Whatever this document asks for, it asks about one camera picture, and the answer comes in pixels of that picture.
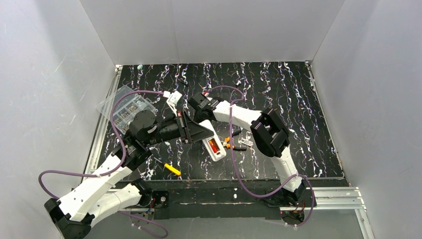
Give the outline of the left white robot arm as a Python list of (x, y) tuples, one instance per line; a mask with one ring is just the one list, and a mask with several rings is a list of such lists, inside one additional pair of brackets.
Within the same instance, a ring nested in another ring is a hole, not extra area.
[(129, 124), (123, 142), (95, 171), (70, 193), (59, 199), (49, 199), (44, 207), (65, 239), (83, 239), (92, 227), (106, 217), (133, 205), (151, 207), (160, 202), (165, 191), (155, 193), (143, 179), (128, 183), (109, 193), (109, 189), (130, 175), (151, 155), (149, 147), (180, 138), (187, 143), (198, 142), (215, 135), (209, 120), (193, 121), (185, 111), (157, 122), (150, 110), (138, 112)]

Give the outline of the white remote control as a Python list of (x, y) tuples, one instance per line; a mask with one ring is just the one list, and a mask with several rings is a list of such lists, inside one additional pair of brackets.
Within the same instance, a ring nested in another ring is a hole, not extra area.
[(200, 123), (201, 126), (209, 129), (212, 131), (212, 136), (207, 137), (202, 140), (205, 148), (207, 149), (208, 153), (210, 154), (211, 159), (214, 162), (217, 162), (226, 157), (226, 151), (214, 129), (211, 122), (209, 120), (202, 121)]

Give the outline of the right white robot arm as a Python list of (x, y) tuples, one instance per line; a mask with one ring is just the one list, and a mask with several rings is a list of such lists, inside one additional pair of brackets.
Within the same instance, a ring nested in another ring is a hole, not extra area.
[(306, 186), (291, 156), (290, 131), (279, 113), (272, 108), (258, 111), (239, 107), (235, 103), (202, 93), (193, 95), (188, 104), (195, 111), (196, 122), (213, 120), (249, 130), (260, 155), (271, 160), (281, 186), (264, 195), (254, 194), (254, 197), (273, 198), (282, 204), (302, 200)]

